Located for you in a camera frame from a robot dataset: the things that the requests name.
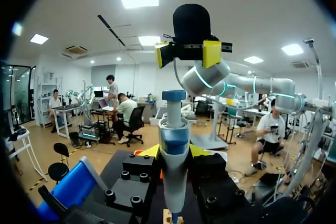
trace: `air conditioner vent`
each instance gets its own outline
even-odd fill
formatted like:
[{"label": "air conditioner vent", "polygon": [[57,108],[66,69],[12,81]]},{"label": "air conditioner vent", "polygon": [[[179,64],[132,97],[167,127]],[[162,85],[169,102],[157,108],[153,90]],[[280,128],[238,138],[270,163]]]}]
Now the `air conditioner vent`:
[{"label": "air conditioner vent", "polygon": [[290,63],[293,67],[303,69],[303,68],[309,68],[309,64],[304,61],[304,60],[297,60],[297,61],[292,61]]},{"label": "air conditioner vent", "polygon": [[66,48],[62,55],[70,59],[82,59],[89,56],[88,50],[82,46],[71,46]]}]

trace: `man in white t-shirt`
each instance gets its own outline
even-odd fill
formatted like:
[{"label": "man in white t-shirt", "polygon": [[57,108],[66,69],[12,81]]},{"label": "man in white t-shirt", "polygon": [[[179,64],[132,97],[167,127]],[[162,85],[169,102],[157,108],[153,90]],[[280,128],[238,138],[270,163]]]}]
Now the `man in white t-shirt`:
[{"label": "man in white t-shirt", "polygon": [[57,98],[58,97],[58,90],[55,89],[52,93],[52,98],[49,100],[49,117],[51,120],[52,127],[52,133],[56,132],[56,125],[55,125],[55,115],[52,111],[52,108],[60,107],[62,106],[61,101]]},{"label": "man in white t-shirt", "polygon": [[[118,100],[119,105],[117,106],[117,101],[114,101],[113,105],[113,129],[118,135],[118,143],[123,144],[128,141],[128,139],[124,137],[123,129],[125,126],[129,126],[133,109],[136,108],[138,104],[129,99],[124,93],[118,94]],[[123,121],[118,119],[117,113],[122,113],[124,118]]]},{"label": "man in white t-shirt", "polygon": [[280,155],[284,159],[284,166],[287,174],[290,172],[289,156],[283,148],[282,140],[285,137],[286,124],[280,112],[275,107],[276,99],[271,102],[271,113],[264,115],[257,127],[257,142],[254,144],[251,152],[251,168],[245,173],[245,176],[251,176],[258,172],[258,155],[264,150],[266,153]]}]

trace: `ceiling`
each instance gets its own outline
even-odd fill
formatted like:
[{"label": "ceiling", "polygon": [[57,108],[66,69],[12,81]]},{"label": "ceiling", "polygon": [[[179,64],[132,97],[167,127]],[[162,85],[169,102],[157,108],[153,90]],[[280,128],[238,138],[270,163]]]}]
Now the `ceiling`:
[{"label": "ceiling", "polygon": [[[303,59],[314,63],[303,43],[305,38],[314,37],[322,71],[334,72],[336,43],[331,24],[313,0],[159,0],[158,7],[136,9],[124,9],[121,0],[37,0],[21,21],[24,31],[13,44],[10,56],[61,57],[65,48],[81,45],[90,56],[73,61],[80,66],[155,62],[152,48],[134,46],[139,41],[132,36],[174,35],[172,15],[186,3],[203,5],[211,17],[212,33],[221,41],[233,43],[233,53],[222,54],[226,60],[271,74],[313,71],[295,69],[290,62]],[[119,44],[97,15],[104,17],[126,47]],[[33,44],[30,39],[35,33],[49,40],[43,45]],[[281,50],[293,43],[298,43],[304,53],[287,56]],[[243,61],[250,56],[264,62],[252,65]]]}]

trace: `shorts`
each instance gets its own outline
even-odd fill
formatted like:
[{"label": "shorts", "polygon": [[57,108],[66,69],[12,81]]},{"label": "shorts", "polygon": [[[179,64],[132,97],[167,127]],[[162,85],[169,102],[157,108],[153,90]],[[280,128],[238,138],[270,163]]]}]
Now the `shorts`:
[{"label": "shorts", "polygon": [[259,139],[257,142],[260,142],[264,146],[264,152],[272,153],[275,155],[280,149],[280,143],[270,143],[265,139]]}]

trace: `person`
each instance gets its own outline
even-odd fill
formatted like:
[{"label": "person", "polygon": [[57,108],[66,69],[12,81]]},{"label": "person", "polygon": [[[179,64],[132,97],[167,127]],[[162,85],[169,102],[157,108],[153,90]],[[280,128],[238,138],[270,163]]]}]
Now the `person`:
[{"label": "person", "polygon": [[104,93],[108,93],[109,95],[106,97],[107,104],[109,106],[113,106],[114,101],[117,100],[117,95],[118,95],[118,85],[114,81],[114,76],[113,75],[108,75],[106,77],[106,80],[109,84],[109,90],[104,90]]},{"label": "person", "polygon": [[52,98],[50,98],[49,100],[49,117],[50,117],[50,120],[51,120],[51,124],[53,125],[53,128],[52,128],[52,133],[55,133],[56,132],[56,125],[55,125],[55,115],[54,115],[54,112],[52,110],[52,108],[56,108],[56,107],[60,107],[62,106],[61,104],[61,101],[57,98],[58,97],[58,90],[57,89],[54,89],[53,93],[52,93]]},{"label": "person", "polygon": [[276,99],[271,102],[271,113],[264,115],[260,119],[256,132],[257,142],[251,152],[251,168],[245,173],[245,176],[251,176],[258,172],[258,155],[262,150],[275,156],[280,155],[283,158],[287,175],[290,172],[289,155],[287,155],[282,143],[285,137],[286,124],[282,116],[280,116],[280,112],[276,109],[275,102]]},{"label": "person", "polygon": [[[118,94],[119,105],[117,106],[117,100],[114,101],[113,105],[113,129],[118,135],[118,143],[123,144],[128,141],[126,137],[124,137],[123,129],[125,126],[129,126],[131,114],[133,109],[138,106],[138,104],[129,99],[124,93]],[[120,120],[117,116],[118,113],[123,114],[123,120]]]}]

